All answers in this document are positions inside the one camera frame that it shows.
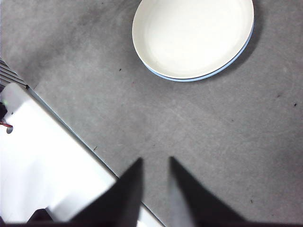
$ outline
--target white plate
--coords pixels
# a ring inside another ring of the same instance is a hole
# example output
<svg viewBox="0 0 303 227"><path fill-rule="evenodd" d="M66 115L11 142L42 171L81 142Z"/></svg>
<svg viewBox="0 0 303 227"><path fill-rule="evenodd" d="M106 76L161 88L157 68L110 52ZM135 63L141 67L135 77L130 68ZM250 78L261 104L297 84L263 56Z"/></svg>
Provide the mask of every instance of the white plate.
<svg viewBox="0 0 303 227"><path fill-rule="evenodd" d="M253 23L252 0L142 0L134 16L133 42L155 74L197 80L239 56Z"/></svg>

